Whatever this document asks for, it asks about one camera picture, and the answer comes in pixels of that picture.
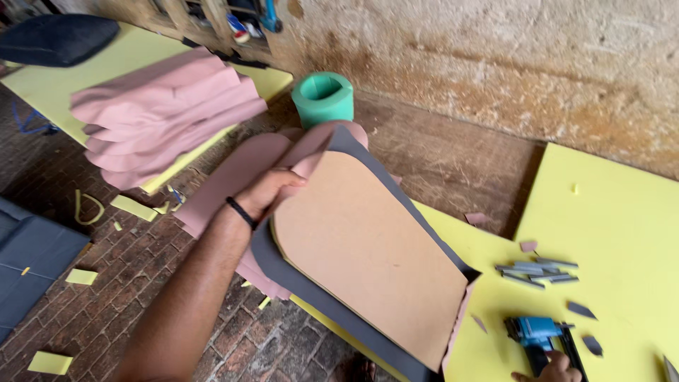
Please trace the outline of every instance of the blue tool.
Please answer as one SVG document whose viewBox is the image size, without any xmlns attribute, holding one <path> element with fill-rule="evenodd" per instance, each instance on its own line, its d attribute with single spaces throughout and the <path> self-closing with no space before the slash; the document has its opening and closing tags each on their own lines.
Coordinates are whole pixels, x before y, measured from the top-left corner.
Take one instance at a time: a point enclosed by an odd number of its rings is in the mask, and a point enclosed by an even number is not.
<svg viewBox="0 0 679 382">
<path fill-rule="evenodd" d="M 280 33 L 283 31 L 283 22 L 276 16 L 274 0 L 266 0 L 266 13 L 260 15 L 259 22 L 271 32 Z"/>
<path fill-rule="evenodd" d="M 554 322 L 549 317 L 508 317 L 504 320 L 509 338 L 524 347 L 530 368 L 537 378 L 549 363 L 546 351 L 554 350 L 552 337 L 559 337 L 564 353 L 570 359 L 570 365 L 583 374 L 582 382 L 587 382 L 585 368 L 580 360 L 578 349 L 575 347 L 570 329 L 574 326 L 566 323 Z"/>
</svg>

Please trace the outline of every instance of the navy blue fabric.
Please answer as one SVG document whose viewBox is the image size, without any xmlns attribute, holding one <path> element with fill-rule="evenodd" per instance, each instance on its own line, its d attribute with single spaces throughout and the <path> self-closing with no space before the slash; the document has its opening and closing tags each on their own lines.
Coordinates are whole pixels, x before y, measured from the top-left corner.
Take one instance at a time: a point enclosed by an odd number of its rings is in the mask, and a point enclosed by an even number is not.
<svg viewBox="0 0 679 382">
<path fill-rule="evenodd" d="M 0 246 L 0 264 L 57 279 L 90 241 L 87 236 L 41 216 L 23 219 Z"/>
<path fill-rule="evenodd" d="M 44 67 L 72 67 L 107 46 L 120 30 L 115 20 L 85 14 L 42 15 L 0 36 L 0 58 Z"/>
<path fill-rule="evenodd" d="M 30 273 L 19 277 L 13 292 L 0 300 L 0 326 L 13 328 L 20 323 L 53 282 Z"/>
<path fill-rule="evenodd" d="M 0 213 L 17 218 L 0 241 L 0 342 L 21 322 L 90 238 L 0 198 Z"/>
</svg>

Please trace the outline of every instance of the yellow foam scrap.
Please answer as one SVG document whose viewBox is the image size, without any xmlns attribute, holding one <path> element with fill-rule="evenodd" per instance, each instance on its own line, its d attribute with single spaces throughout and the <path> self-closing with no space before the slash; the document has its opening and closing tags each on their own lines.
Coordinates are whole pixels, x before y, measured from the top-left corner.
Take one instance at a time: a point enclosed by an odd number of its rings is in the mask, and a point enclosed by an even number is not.
<svg viewBox="0 0 679 382">
<path fill-rule="evenodd" d="M 168 213 L 168 208 L 170 208 L 170 201 L 166 201 L 165 204 L 163 204 L 163 207 L 154 207 L 159 214 L 165 215 Z"/>
<path fill-rule="evenodd" d="M 33 360 L 29 365 L 29 371 L 64 375 L 68 371 L 71 361 L 73 361 L 73 357 L 38 351 L 33 356 Z"/>
<path fill-rule="evenodd" d="M 262 310 L 266 308 L 267 305 L 269 305 L 269 302 L 271 301 L 271 297 L 267 296 L 264 301 L 262 301 L 259 306 L 257 307 L 259 310 Z"/>
<path fill-rule="evenodd" d="M 69 276 L 66 278 L 66 282 L 92 285 L 97 275 L 97 272 L 83 271 L 82 269 L 71 269 L 71 273 L 69 273 Z"/>
<path fill-rule="evenodd" d="M 90 199 L 91 201 L 93 201 L 96 204 L 97 207 L 99 207 L 99 212 L 96 214 L 96 216 L 94 218 L 92 218 L 92 220 L 89 220 L 87 222 L 83 222 L 82 220 L 80 220 L 80 207 L 81 207 L 81 203 L 82 203 L 82 201 L 80 200 L 81 196 L 84 197 L 84 198 Z M 99 219 L 101 219 L 101 216 L 103 214 L 104 214 L 104 205 L 101 204 L 100 201 L 96 200 L 95 198 L 92 198 L 90 195 L 87 195 L 87 194 L 81 195 L 80 190 L 75 191 L 75 221 L 76 222 L 78 222 L 78 223 L 80 223 L 84 226 L 89 226 L 90 224 L 96 223 L 97 221 L 99 221 Z"/>
<path fill-rule="evenodd" d="M 137 201 L 134 201 L 127 196 L 118 195 L 112 201 L 111 205 L 120 208 L 123 211 L 127 211 L 132 215 L 139 216 L 140 218 L 152 222 L 156 216 L 158 216 L 158 211 L 146 207 Z"/>
<path fill-rule="evenodd" d="M 181 207 L 181 206 L 186 202 L 186 196 L 179 195 L 179 198 L 181 199 L 181 203 L 179 203 L 178 205 L 174 206 L 170 211 L 172 211 L 172 212 L 177 212 L 177 210 L 179 209 L 179 207 Z"/>
</svg>

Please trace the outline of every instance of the stack of pink foam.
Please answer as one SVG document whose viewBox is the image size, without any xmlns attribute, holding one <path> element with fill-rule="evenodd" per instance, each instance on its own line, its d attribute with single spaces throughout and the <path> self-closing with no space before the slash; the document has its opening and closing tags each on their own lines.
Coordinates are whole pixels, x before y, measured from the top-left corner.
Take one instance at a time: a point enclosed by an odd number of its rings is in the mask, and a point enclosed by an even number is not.
<svg viewBox="0 0 679 382">
<path fill-rule="evenodd" d="M 85 156 L 120 190 L 158 176 L 178 155 L 266 107 L 251 78 L 204 47 L 71 96 L 71 113 L 88 123 Z"/>
</svg>

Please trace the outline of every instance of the gray foam sheet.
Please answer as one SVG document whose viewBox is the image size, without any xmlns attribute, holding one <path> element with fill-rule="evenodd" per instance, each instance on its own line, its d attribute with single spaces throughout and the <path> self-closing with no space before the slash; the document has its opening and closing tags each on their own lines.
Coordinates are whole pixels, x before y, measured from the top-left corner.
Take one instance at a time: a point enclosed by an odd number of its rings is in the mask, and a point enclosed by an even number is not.
<svg viewBox="0 0 679 382">
<path fill-rule="evenodd" d="M 394 195 L 394 197 L 413 215 L 432 239 L 445 252 L 450 260 L 463 272 L 471 282 L 480 273 L 465 264 L 450 247 L 439 238 L 429 226 L 415 205 L 403 193 L 387 173 L 386 169 L 358 143 L 345 127 L 337 127 L 330 141 L 329 151 L 343 152 L 360 160 Z M 373 328 L 356 313 L 332 297 L 328 292 L 316 285 L 301 272 L 283 260 L 269 229 L 269 218 L 259 225 L 254 232 L 252 250 L 255 259 L 267 277 L 290 290 L 302 300 L 311 304 L 321 313 L 338 323 L 352 336 L 374 351 L 385 362 L 396 368 L 410 381 L 442 381 L 442 372 L 433 372 L 423 363 L 394 344 L 382 333 Z"/>
</svg>

